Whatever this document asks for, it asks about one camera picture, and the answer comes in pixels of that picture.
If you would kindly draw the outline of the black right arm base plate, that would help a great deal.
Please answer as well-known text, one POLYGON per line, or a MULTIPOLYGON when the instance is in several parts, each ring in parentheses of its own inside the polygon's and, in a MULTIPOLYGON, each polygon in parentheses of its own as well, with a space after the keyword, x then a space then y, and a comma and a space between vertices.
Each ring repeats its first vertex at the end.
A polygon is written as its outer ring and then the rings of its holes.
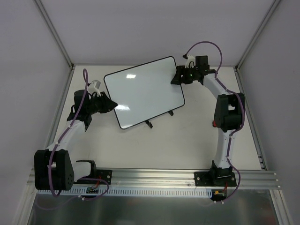
POLYGON ((236 187, 237 181, 235 174, 231 172, 229 175, 221 177, 213 177, 210 172, 194 172, 195 185, 197 187, 236 187))

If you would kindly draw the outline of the white whiteboard black frame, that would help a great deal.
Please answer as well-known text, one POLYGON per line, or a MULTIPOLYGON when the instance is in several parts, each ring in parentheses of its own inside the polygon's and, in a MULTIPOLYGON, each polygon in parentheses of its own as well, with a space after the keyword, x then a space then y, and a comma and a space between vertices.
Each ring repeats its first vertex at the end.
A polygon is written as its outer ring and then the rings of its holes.
POLYGON ((114 112, 123 130, 173 111, 185 104, 181 85, 172 85, 176 62, 169 56, 104 76, 114 112))

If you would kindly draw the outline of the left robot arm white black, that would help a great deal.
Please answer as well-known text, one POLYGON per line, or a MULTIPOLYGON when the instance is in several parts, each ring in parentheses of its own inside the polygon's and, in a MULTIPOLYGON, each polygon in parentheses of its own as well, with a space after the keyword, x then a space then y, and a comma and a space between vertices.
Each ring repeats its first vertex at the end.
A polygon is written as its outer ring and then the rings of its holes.
POLYGON ((71 150, 92 122, 92 115, 109 113, 117 107, 104 92, 89 94, 78 90, 74 93, 74 104, 60 136, 45 150, 34 155, 34 181, 38 190, 67 191, 78 180, 93 183, 99 179, 93 160, 71 159, 71 150))

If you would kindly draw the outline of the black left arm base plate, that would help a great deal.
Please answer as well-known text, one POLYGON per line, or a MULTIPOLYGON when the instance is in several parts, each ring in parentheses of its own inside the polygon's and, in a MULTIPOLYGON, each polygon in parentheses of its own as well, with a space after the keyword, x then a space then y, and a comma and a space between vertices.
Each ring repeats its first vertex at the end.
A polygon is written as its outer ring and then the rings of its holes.
POLYGON ((97 169, 96 171, 91 172, 90 175, 80 178, 75 184, 96 184, 98 179, 105 180, 109 185, 112 180, 112 170, 108 169, 97 169))

